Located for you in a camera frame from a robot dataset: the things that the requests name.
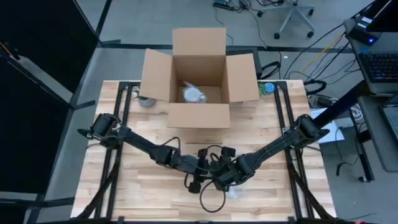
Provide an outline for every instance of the gray floor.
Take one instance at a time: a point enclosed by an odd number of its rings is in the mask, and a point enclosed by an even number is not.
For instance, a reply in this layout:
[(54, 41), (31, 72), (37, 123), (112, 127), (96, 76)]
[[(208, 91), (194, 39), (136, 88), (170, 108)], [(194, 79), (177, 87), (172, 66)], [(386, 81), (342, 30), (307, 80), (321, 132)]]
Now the gray floor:
[[(284, 20), (285, 14), (267, 13), (258, 19), (260, 33), (267, 45), (283, 47), (306, 47), (317, 40), (325, 32), (351, 17), (370, 0), (302, 0), (300, 4), (315, 5), (315, 12), (310, 20), (317, 31), (312, 39), (307, 39), (309, 31), (301, 21), (294, 17), (289, 22), (285, 31), (281, 33), (280, 40), (273, 39), (275, 33)], [(101, 15), (105, 0), (78, 0), (80, 7), (95, 28)], [(127, 44), (171, 44), (172, 29), (176, 27), (220, 27), (215, 20), (215, 10), (211, 7), (211, 0), (113, 0), (103, 31), (101, 40), (121, 39)], [(253, 7), (260, 8), (256, 1)], [(234, 45), (262, 45), (253, 15), (244, 11), (240, 14), (217, 9), (218, 19), (223, 21), (228, 28), (228, 34), (234, 39)], [(333, 39), (343, 32), (339, 29), (320, 41), (315, 47), (326, 47)], [(338, 46), (345, 45), (343, 39)], [(290, 65), (296, 52), (282, 52), (282, 76)], [(305, 53), (295, 63), (291, 70), (301, 71), (305, 65), (317, 54)], [(261, 63), (278, 60), (277, 52), (260, 52)], [(79, 102), (97, 100), (103, 80), (140, 80), (144, 50), (133, 49), (96, 49), (96, 52), (87, 69), (87, 78), (79, 97)], [(325, 77), (337, 71), (342, 65), (354, 59), (352, 54), (342, 54), (322, 74)], [(24, 61), (26, 67), (35, 70), (29, 60)], [(61, 95), (69, 96), (65, 90), (53, 83), (46, 74), (35, 72), (37, 76), (47, 80), (49, 85), (57, 89)], [(343, 76), (340, 72), (327, 79), (328, 82)], [(340, 97), (352, 86), (362, 80), (360, 72), (348, 75), (334, 85), (328, 85), (322, 93), (332, 97)], [(46, 199), (73, 197), (76, 192), (81, 166), (84, 160), (84, 146), (87, 140), (79, 136), (78, 128), (88, 127), (94, 117), (95, 107), (85, 108), (75, 112), (67, 132), (65, 144), (55, 168), (54, 177), (50, 184)], [(354, 161), (355, 143), (353, 130), (345, 130), (346, 139), (340, 142), (343, 157), (347, 161)], [(363, 171), (358, 161), (354, 166), (346, 166), (341, 170), (341, 175), (335, 175), (335, 169), (340, 158), (334, 143), (322, 144), (323, 158), (326, 172), (335, 203), (337, 215), (341, 218), (354, 218), (368, 213), (375, 213), (362, 218), (369, 222), (396, 223), (395, 211), (398, 210), (398, 201), (394, 198), (398, 189), (398, 174), (384, 172), (377, 158), (371, 142), (366, 143), (366, 150), (371, 160), (371, 165), (376, 176), (376, 181), (370, 184), (358, 182), (358, 177)], [(2, 197), (15, 197), (14, 194)], [(70, 216), (72, 207), (48, 208), (40, 213), (39, 221), (65, 220)]]

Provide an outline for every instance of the open cardboard box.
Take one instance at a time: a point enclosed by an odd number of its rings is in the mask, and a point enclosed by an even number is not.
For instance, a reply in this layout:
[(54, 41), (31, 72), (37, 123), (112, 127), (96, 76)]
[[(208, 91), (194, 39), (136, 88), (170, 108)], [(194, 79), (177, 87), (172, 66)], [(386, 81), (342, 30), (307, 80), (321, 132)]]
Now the open cardboard box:
[[(259, 99), (252, 54), (226, 56), (225, 28), (173, 30), (173, 53), (145, 52), (140, 95), (170, 102), (168, 127), (229, 128), (229, 103)], [(183, 81), (206, 103), (185, 103)]]

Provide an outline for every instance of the laptop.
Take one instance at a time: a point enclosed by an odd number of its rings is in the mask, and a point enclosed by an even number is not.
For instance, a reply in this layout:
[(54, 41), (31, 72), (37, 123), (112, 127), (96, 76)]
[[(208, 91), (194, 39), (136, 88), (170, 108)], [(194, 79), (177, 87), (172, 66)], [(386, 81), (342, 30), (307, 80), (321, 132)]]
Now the laptop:
[(398, 141), (398, 93), (390, 97), (381, 107), (382, 113)]

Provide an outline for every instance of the wooden table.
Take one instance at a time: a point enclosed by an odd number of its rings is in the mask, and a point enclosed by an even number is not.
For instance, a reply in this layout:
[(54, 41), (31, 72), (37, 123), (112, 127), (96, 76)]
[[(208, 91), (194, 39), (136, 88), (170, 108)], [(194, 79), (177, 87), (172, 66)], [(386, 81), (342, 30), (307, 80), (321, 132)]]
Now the wooden table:
[[(287, 84), (295, 118), (301, 114), (309, 114), (302, 81), (287, 81)], [(96, 116), (100, 113), (113, 113), (118, 85), (118, 81), (103, 83)], [(288, 121), (282, 95), (281, 100), (285, 121)], [(123, 113), (124, 100), (121, 105), (119, 117)], [(166, 128), (167, 107), (166, 102), (158, 101), (152, 108), (145, 109), (134, 100), (129, 109), (128, 126), (156, 144), (178, 136), (182, 141), (182, 154), (195, 156), (199, 149), (210, 144), (234, 147), (237, 155), (254, 152), (280, 136), (274, 95), (263, 96), (259, 101), (232, 103), (229, 129)], [(170, 145), (176, 146), (176, 142), (171, 142)], [(210, 151), (220, 153), (217, 148)], [(72, 217), (82, 212), (97, 192), (104, 155), (105, 148), (101, 146), (93, 146), (87, 150)], [(310, 190), (326, 210), (335, 216), (321, 153), (305, 148), (303, 162)], [(125, 216), (125, 220), (146, 221), (285, 221), (288, 216), (294, 216), (283, 151), (262, 163), (253, 178), (235, 187), (236, 195), (227, 194), (224, 208), (217, 213), (207, 213), (201, 208), (199, 195), (189, 193), (184, 187), (184, 177), (184, 173), (158, 166), (147, 154), (124, 144), (113, 220), (117, 220), (118, 216)], [(218, 208), (222, 199), (222, 192), (215, 190), (213, 185), (203, 193), (204, 204), (210, 210)], [(104, 198), (105, 205), (107, 201), (108, 194)], [(300, 203), (305, 215), (303, 197), (300, 198)]]

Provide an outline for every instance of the white paper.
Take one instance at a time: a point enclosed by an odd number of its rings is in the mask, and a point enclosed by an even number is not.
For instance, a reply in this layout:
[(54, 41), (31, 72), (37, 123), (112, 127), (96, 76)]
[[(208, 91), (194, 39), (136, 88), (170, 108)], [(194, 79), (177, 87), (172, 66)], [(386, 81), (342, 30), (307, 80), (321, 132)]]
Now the white paper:
[[(320, 109), (312, 109), (311, 110), (311, 117), (316, 118), (318, 115), (320, 115), (322, 112), (324, 112), (326, 108), (320, 108)], [(327, 134), (325, 137), (319, 139), (318, 143), (326, 143), (326, 142), (332, 142), (332, 141), (341, 141), (344, 140), (343, 133), (341, 130), (337, 131), (336, 135), (336, 130), (338, 129), (335, 121), (332, 121), (328, 123), (323, 129), (329, 129), (329, 134)]]

